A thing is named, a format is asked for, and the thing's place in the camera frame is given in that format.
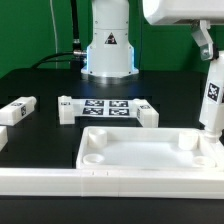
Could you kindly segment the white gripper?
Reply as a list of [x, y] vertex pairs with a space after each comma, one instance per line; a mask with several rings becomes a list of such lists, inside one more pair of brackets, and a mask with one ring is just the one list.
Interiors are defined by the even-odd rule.
[[213, 59], [212, 25], [224, 24], [224, 0], [143, 0], [143, 14], [151, 25], [190, 24], [203, 61]]

